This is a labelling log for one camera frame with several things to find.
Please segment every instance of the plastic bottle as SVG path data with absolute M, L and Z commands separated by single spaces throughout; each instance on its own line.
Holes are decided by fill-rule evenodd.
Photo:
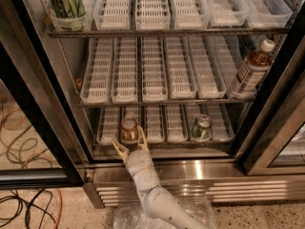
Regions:
M 255 89 L 272 64 L 270 52 L 274 47 L 274 41 L 265 39 L 261 43 L 259 50 L 249 52 L 232 82 L 231 88 L 233 92 L 242 94 L 252 92 Z

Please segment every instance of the brown liquid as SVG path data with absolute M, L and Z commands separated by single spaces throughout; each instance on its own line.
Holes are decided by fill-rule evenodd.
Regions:
M 269 67 L 272 64 L 272 57 L 269 53 L 263 51 L 252 51 L 248 54 L 247 60 L 256 67 Z

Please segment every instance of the metal base panel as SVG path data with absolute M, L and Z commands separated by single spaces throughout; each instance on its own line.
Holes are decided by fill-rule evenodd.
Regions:
M 159 162 L 161 185 L 177 198 L 210 202 L 262 201 L 305 198 L 305 175 L 246 177 L 235 163 L 196 161 Z M 91 182 L 105 207 L 138 203 L 135 186 L 124 165 L 99 167 Z

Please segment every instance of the white robotic arm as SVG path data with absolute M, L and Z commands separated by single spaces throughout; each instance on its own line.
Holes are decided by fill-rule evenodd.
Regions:
M 177 229 L 208 229 L 202 221 L 187 213 L 168 190 L 161 187 L 141 127 L 138 127 L 138 133 L 138 149 L 131 153 L 116 140 L 112 143 L 134 180 L 144 213 L 151 219 L 163 219 Z

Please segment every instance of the terrazzo floor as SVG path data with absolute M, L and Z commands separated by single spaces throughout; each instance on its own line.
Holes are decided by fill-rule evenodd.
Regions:
M 60 189 L 63 197 L 63 210 L 58 229 L 111 229 L 115 208 L 94 209 L 82 188 Z M 54 189 L 53 199 L 48 211 L 56 217 L 58 195 Z M 0 191 L 0 199 L 10 191 Z M 22 190 L 19 196 L 31 200 L 36 191 Z M 46 207 L 49 195 L 35 200 L 35 204 Z M 0 204 L 0 218 L 11 217 L 16 211 L 16 201 Z M 217 229 L 304 229 L 305 200 L 271 201 L 247 203 L 212 204 L 214 221 Z M 42 212 L 35 208 L 30 213 L 30 228 L 39 228 Z M 25 208 L 22 213 L 4 228 L 26 228 Z M 47 216 L 41 228 L 52 228 L 53 222 Z

